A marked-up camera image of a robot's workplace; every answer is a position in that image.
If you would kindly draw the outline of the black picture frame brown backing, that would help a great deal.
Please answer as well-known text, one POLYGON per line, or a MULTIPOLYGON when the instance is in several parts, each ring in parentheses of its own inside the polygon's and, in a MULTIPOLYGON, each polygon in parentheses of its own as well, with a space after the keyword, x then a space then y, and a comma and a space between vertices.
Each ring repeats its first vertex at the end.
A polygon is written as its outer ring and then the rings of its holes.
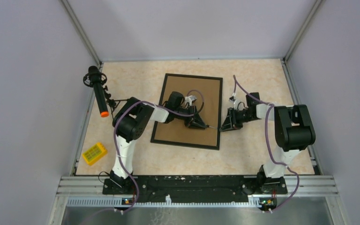
MULTIPOLYGON (((166 74, 163 82, 159 104, 169 99, 170 94, 179 92, 183 96, 194 95, 197 100, 193 105, 201 108, 199 113, 207 125, 219 127, 222 114, 223 78, 196 75, 166 74)), ((191 148, 219 150, 220 132, 218 129, 191 129, 183 120, 174 119, 168 124, 155 122, 152 143, 175 145, 191 148)))

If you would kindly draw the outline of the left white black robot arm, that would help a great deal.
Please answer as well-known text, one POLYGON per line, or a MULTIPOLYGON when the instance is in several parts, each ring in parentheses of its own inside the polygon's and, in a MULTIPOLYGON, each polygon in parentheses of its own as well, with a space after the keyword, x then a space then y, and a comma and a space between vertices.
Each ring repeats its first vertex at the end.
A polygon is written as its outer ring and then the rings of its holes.
POLYGON ((110 180, 119 193, 125 194, 131 189, 135 143, 150 121, 168 124, 179 119, 190 129, 208 127, 199 115, 201 109, 193 105, 196 100, 196 96, 183 96, 173 91, 163 105, 141 101, 135 97, 126 101, 113 119, 116 159, 110 171, 110 180))

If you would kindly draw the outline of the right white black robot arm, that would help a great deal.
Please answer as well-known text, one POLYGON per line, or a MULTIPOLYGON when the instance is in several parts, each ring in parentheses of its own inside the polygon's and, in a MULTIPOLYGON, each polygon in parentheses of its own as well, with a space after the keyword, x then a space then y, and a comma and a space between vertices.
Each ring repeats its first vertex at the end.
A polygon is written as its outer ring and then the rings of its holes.
POLYGON ((239 130, 243 124, 264 120, 269 160, 261 166, 256 187, 269 193, 280 183, 292 160, 316 140, 314 126, 306 105, 273 106, 260 100, 258 92, 246 95, 247 107, 235 105, 227 110, 221 132, 239 130))

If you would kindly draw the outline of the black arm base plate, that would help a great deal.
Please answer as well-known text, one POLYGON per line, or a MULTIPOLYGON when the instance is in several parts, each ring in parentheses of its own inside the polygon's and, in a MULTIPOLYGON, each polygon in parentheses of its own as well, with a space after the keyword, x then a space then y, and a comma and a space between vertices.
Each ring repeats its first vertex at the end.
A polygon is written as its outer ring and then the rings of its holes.
POLYGON ((284 177, 266 178, 263 173, 257 175, 138 175, 114 182, 104 180, 104 195, 136 194, 157 191, 229 191, 247 195, 285 195, 288 193, 284 177))

